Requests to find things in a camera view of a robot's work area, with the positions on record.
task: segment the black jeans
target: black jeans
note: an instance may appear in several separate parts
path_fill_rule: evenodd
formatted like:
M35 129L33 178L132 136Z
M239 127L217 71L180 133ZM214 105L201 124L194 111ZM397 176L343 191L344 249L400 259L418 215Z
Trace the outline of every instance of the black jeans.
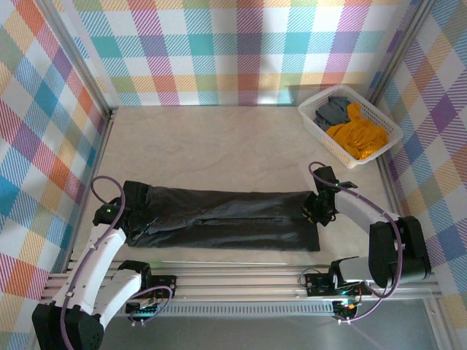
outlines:
M315 224L301 214L309 192L221 192L126 182L127 244L317 252Z

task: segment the laundry basket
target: laundry basket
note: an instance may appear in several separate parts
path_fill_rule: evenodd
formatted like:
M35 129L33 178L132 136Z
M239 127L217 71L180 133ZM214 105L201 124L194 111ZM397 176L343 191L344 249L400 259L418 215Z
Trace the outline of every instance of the laundry basket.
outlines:
M374 125L382 126L386 130L388 143L383 148L363 160L357 160L347 153L345 149L339 146L337 142L335 142L322 128L318 126L318 124L314 122L314 119L316 118L316 110L323 104L328 103L329 96L344 96L347 97L350 102L360 104L361 116L365 119L370 119ZM335 85L308 98L298 106L298 111L304 118L305 129L320 140L320 142L324 144L325 147L349 169L360 164L365 164L380 156L399 142L404 135L402 129L389 119L389 117L385 116L378 110L378 108L370 104L364 97L346 85Z

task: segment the yellow cloth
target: yellow cloth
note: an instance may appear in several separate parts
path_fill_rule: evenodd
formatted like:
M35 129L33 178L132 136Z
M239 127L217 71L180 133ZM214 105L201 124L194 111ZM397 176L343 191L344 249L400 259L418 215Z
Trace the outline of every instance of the yellow cloth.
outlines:
M367 158L387 144L386 130L360 115L359 104L349 104L350 121L331 126L326 133L357 160Z

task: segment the white tabletop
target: white tabletop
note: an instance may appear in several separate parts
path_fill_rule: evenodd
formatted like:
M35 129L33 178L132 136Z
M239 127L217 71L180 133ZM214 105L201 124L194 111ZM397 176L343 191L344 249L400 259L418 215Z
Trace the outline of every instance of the white tabletop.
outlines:
M290 192L315 190L308 164L333 167L341 181L352 181L382 208L388 204L376 161L347 169L307 133L294 107L177 106L123 107L116 115L99 174L125 180L193 190ZM96 189L110 200L111 184ZM88 239L94 211L89 198L72 257ZM315 264L368 254L368 236L338 215L318 225L320 252L245 249L122 247L116 260Z

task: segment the colorful plaid pattern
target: colorful plaid pattern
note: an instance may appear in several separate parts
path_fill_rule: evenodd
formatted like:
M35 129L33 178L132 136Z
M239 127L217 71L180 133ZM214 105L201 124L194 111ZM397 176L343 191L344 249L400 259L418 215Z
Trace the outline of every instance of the colorful plaid pattern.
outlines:
M329 85L368 86L383 37L401 20L396 10L409 2L76 0L83 34L60 1L98 83L110 97L80 35L127 106L288 105Z
M403 128L388 156L401 205L423 227L467 349L467 3L438 0L380 104Z
M63 262L104 119L33 0L0 0L0 349Z
M378 84L381 82L382 75L384 74L386 69L389 67L390 62L393 59L393 56L398 46L402 43L402 40L404 39L404 34L406 33L407 28L410 25L410 20L412 19L414 13L417 11L417 8L419 7L421 3L422 3L422 0L411 0L410 1L410 4L404 13L404 16L402 17L402 20L399 23L398 28L395 31L395 34L390 44L387 46L385 55L382 59L382 62L379 65L379 68L376 74L374 75L371 81L370 87L368 91L366 92L366 97L368 99L371 98L371 95L373 94L374 90L376 89Z

